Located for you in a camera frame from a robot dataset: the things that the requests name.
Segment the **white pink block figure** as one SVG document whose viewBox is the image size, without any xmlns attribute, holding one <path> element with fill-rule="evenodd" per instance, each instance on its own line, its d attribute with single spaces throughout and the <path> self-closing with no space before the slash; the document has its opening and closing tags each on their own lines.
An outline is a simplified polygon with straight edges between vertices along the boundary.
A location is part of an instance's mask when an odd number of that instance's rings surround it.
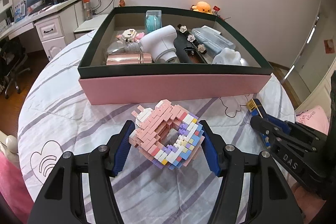
<svg viewBox="0 0 336 224">
<path fill-rule="evenodd" d="M 130 28 L 125 30 L 122 34 L 117 35 L 116 38 L 126 43 L 137 43 L 144 36 L 144 32 L 137 32 L 134 28 Z"/>
</svg>

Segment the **orange snack bag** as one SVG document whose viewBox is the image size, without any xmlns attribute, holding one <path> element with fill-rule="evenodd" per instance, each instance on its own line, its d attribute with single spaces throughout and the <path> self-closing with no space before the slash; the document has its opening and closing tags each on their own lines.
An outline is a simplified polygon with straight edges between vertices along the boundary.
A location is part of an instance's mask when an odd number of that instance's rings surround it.
<svg viewBox="0 0 336 224">
<path fill-rule="evenodd" d="M 120 0 L 119 1 L 119 6 L 120 7 L 125 7 L 126 6 L 125 1 L 124 0 Z"/>
</svg>

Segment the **red toy crate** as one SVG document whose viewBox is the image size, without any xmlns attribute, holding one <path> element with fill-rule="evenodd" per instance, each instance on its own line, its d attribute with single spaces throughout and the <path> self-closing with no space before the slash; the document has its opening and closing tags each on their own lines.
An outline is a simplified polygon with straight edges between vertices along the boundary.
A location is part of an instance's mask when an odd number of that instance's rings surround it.
<svg viewBox="0 0 336 224">
<path fill-rule="evenodd" d="M 219 11 L 221 9 L 218 7 L 218 6 L 214 6 L 211 10 L 211 14 L 213 14 L 214 16 L 217 16 L 219 18 L 221 18 L 222 20 L 227 20 L 227 19 L 230 19 L 230 17 L 227 17 L 227 18 L 224 18 L 222 16 L 219 15 Z"/>
</svg>

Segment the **clear plastic bag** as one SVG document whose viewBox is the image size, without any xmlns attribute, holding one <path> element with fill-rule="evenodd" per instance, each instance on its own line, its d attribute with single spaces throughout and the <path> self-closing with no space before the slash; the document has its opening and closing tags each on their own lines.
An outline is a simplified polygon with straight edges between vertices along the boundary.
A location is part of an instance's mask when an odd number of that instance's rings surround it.
<svg viewBox="0 0 336 224">
<path fill-rule="evenodd" d="M 138 43 L 125 43 L 123 41 L 113 42 L 106 52 L 109 55 L 117 55 L 122 53 L 139 53 L 141 49 Z"/>
</svg>

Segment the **green pink storage box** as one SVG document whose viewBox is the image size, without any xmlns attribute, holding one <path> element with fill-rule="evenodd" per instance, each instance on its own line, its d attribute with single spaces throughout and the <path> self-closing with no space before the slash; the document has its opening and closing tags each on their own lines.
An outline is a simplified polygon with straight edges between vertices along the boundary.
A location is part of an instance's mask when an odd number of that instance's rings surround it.
<svg viewBox="0 0 336 224">
<path fill-rule="evenodd" d="M 106 64 L 106 50 L 118 31 L 141 29 L 147 6 L 113 9 L 90 42 L 78 71 L 79 83 L 93 105 L 193 100 L 258 93 L 272 66 L 244 36 L 222 18 L 201 12 L 162 7 L 164 25 L 192 29 L 209 26 L 227 35 L 246 56 L 246 66 L 222 64 Z"/>
</svg>

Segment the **white plastic dryer shell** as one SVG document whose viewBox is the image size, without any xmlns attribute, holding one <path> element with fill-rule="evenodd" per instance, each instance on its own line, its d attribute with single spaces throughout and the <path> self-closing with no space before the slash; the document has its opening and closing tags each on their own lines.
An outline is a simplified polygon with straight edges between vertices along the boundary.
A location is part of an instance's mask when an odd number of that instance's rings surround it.
<svg viewBox="0 0 336 224">
<path fill-rule="evenodd" d="M 174 40 L 177 31 L 172 25 L 159 28 L 140 39 L 143 53 L 151 54 L 154 63 L 170 63 L 177 59 Z"/>
</svg>

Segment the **orange cap water bottle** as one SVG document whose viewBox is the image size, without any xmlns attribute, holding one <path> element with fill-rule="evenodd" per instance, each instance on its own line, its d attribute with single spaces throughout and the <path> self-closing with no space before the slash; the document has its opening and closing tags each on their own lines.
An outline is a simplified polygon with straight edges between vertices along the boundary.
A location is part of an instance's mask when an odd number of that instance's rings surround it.
<svg viewBox="0 0 336 224">
<path fill-rule="evenodd" d="M 83 9 L 85 12 L 85 20 L 90 20 L 93 17 L 91 0 L 82 0 L 83 1 Z"/>
</svg>

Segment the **white desk with drawers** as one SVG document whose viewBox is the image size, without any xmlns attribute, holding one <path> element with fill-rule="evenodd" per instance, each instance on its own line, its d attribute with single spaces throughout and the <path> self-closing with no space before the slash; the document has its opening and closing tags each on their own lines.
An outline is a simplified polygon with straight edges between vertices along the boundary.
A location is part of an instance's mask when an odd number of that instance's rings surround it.
<svg viewBox="0 0 336 224">
<path fill-rule="evenodd" d="M 35 29 L 46 56 L 52 60 L 72 43 L 75 30 L 84 23 L 82 0 L 68 0 L 25 17 L 1 32 L 1 39 L 13 39 Z"/>
</svg>

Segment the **black white TV cabinet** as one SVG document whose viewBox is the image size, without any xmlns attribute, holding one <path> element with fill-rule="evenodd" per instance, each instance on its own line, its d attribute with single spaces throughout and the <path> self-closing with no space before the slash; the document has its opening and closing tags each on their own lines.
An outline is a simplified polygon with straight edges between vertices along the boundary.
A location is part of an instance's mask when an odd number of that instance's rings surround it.
<svg viewBox="0 0 336 224">
<path fill-rule="evenodd" d="M 75 38 L 78 39 L 81 36 L 98 29 L 107 16 L 107 14 L 94 15 L 92 19 L 84 21 L 78 28 L 76 28 L 76 30 L 74 30 L 73 33 Z"/>
</svg>

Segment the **orange octopus plush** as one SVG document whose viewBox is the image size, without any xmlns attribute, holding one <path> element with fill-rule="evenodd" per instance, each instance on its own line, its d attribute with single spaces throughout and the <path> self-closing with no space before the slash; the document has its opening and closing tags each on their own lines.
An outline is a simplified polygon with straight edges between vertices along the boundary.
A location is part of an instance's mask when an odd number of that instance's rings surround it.
<svg viewBox="0 0 336 224">
<path fill-rule="evenodd" d="M 202 12 L 205 14 L 211 14 L 211 6 L 207 2 L 200 1 L 196 5 L 192 6 L 191 9 L 196 12 Z"/>
</svg>

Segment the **blue yellow small box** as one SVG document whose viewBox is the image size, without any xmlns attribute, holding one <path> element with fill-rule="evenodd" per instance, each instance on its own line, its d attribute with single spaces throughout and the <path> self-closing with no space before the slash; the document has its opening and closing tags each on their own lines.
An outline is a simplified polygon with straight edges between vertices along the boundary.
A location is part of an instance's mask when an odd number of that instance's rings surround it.
<svg viewBox="0 0 336 224">
<path fill-rule="evenodd" d="M 263 108 L 261 102 L 257 98 L 252 98 L 247 102 L 247 108 L 250 111 L 250 114 L 254 116 L 260 116 L 261 118 L 268 119 L 267 113 Z M 262 133 L 261 131 L 255 129 L 256 132 L 259 133 L 266 149 L 270 149 L 270 142 L 267 133 Z"/>
</svg>

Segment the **teal oval clear case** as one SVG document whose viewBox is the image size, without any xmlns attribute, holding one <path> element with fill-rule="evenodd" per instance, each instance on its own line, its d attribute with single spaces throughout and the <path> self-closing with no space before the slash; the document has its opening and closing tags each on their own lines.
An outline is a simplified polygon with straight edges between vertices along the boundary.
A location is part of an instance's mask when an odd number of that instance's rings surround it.
<svg viewBox="0 0 336 224">
<path fill-rule="evenodd" d="M 162 11 L 147 10 L 145 16 L 146 32 L 149 34 L 155 30 L 162 28 Z"/>
</svg>

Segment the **clear dental flosser box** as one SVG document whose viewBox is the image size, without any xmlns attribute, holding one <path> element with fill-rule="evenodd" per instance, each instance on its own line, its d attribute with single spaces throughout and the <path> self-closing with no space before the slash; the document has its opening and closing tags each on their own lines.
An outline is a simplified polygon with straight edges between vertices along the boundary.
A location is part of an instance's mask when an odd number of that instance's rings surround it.
<svg viewBox="0 0 336 224">
<path fill-rule="evenodd" d="M 191 33 L 195 36 L 197 41 L 203 44 L 207 50 L 207 53 L 211 57 L 215 57 L 224 48 L 235 50 L 236 46 L 233 42 L 229 41 L 225 37 L 213 32 L 209 28 L 193 28 Z"/>
</svg>

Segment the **rose gold metal tin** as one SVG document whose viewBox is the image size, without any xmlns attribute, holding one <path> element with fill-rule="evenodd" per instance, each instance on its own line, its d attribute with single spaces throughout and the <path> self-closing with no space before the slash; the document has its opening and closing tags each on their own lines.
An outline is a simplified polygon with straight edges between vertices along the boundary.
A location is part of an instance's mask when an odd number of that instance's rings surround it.
<svg viewBox="0 0 336 224">
<path fill-rule="evenodd" d="M 150 53 L 120 53 L 109 55 L 106 65 L 151 64 L 152 62 Z"/>
</svg>

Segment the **pink pastel block donut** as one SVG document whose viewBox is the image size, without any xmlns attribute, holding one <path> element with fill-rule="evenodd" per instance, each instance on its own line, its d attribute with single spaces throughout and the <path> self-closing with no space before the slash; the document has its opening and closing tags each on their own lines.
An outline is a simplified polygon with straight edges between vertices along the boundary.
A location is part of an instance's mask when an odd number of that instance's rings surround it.
<svg viewBox="0 0 336 224">
<path fill-rule="evenodd" d="M 199 118 L 180 105 L 159 101 L 132 112 L 135 130 L 129 143 L 160 169 L 179 169 L 194 160 L 205 136 Z"/>
</svg>

